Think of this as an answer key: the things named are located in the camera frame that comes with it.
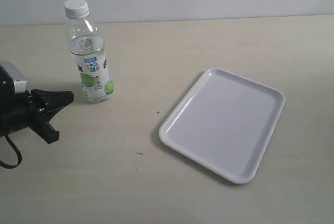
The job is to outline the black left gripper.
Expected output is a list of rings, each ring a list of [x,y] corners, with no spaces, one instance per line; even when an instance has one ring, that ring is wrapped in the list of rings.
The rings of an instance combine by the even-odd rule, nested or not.
[[[50,120],[74,101],[71,91],[33,89],[1,99],[1,136],[30,128],[46,143],[59,140]]]

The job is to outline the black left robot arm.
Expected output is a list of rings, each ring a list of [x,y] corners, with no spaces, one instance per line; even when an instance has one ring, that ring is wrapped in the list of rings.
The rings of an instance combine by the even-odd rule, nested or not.
[[[30,128],[48,144],[59,140],[50,120],[74,101],[71,91],[27,90],[25,77],[9,62],[1,63],[1,136]]]

